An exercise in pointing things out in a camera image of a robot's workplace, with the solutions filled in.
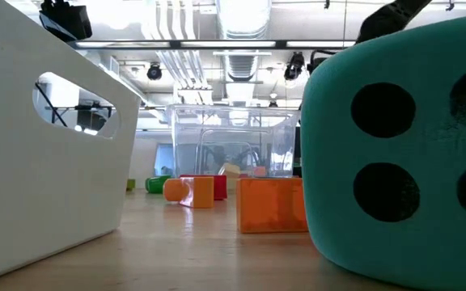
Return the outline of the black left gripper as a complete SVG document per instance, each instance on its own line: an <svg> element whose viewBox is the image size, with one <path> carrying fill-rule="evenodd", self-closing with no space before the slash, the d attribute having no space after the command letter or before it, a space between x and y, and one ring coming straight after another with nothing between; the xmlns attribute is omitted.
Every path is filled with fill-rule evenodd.
<svg viewBox="0 0 466 291"><path fill-rule="evenodd" d="M85 40L92 36L86 6L73 6L65 0L44 0L39 13L43 28L63 42Z"/></svg>

